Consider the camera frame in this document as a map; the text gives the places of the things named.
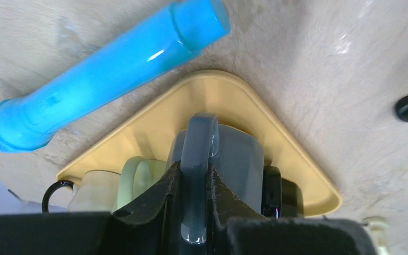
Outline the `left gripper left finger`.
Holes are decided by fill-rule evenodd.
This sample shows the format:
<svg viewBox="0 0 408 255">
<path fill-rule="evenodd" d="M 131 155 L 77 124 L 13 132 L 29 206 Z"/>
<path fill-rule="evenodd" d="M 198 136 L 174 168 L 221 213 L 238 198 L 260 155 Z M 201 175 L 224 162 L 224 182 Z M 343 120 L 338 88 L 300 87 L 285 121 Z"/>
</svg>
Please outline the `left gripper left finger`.
<svg viewBox="0 0 408 255">
<path fill-rule="evenodd" d="M 179 254 L 177 164 L 114 213 L 0 215 L 0 254 Z"/>
</svg>

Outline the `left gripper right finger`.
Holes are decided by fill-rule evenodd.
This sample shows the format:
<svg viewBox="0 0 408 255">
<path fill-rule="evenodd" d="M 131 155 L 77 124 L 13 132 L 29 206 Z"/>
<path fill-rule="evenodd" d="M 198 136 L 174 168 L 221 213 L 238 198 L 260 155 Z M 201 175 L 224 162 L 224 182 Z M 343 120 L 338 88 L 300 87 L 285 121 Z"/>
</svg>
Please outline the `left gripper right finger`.
<svg viewBox="0 0 408 255">
<path fill-rule="evenodd" d="M 238 198 L 208 168 L 210 254 L 376 254 L 363 227 L 347 219 L 267 218 Z"/>
</svg>

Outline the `black mug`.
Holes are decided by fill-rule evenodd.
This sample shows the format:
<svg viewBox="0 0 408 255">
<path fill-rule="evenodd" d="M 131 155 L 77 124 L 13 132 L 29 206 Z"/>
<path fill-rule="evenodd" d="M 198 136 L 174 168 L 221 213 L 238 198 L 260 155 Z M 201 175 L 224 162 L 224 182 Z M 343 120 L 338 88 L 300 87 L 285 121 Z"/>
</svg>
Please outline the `black mug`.
<svg viewBox="0 0 408 255">
<path fill-rule="evenodd" d="M 270 218 L 303 217 L 303 195 L 294 182 L 274 166 L 263 168 L 261 214 Z"/>
</svg>

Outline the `grey mug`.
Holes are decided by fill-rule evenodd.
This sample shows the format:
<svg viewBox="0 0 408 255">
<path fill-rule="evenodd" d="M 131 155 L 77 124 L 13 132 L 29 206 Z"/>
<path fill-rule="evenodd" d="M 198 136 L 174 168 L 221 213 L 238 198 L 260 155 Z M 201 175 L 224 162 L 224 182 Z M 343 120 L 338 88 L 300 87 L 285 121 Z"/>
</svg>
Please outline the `grey mug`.
<svg viewBox="0 0 408 255">
<path fill-rule="evenodd" d="M 214 166 L 224 184 L 255 212 L 261 212 L 264 150 L 258 140 L 218 123 L 216 115 L 194 114 L 171 145 L 167 165 L 185 161 L 181 170 L 181 237 L 193 245 L 207 240 L 205 179 Z"/>
</svg>

